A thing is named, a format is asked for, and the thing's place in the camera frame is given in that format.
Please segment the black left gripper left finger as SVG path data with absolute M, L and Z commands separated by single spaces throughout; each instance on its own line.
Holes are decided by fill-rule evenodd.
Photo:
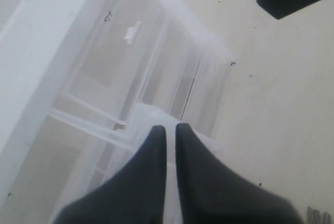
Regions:
M 163 223 L 166 164 L 166 131 L 156 125 L 115 176 L 63 208 L 54 222 Z

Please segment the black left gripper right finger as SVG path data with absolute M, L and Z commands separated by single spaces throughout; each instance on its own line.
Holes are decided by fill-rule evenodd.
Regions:
M 225 166 L 186 123 L 175 129 L 183 223 L 302 223 L 292 204 Z

